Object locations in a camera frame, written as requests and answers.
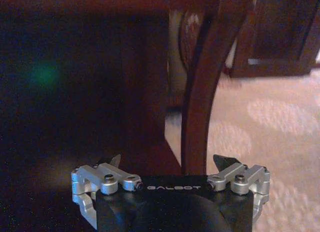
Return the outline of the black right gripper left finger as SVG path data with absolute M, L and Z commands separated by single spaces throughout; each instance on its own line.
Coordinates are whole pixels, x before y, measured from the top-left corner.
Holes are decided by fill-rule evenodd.
M 105 195 L 116 193 L 119 187 L 135 192 L 143 189 L 139 175 L 119 169 L 121 155 L 116 155 L 107 162 L 98 162 L 94 166 L 82 165 L 71 172 L 72 201 L 80 208 L 81 215 L 97 229 L 97 211 L 94 208 L 98 190 Z

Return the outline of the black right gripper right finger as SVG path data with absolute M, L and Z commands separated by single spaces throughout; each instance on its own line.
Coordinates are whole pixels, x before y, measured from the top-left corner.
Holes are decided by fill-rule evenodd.
M 270 198 L 271 174 L 265 166 L 254 165 L 249 168 L 234 157 L 213 155 L 213 161 L 218 169 L 217 174 L 207 176 L 208 187 L 214 192 L 220 192 L 230 185 L 237 195 L 253 193 L 252 222 L 255 223 L 262 213 L 263 205 Z

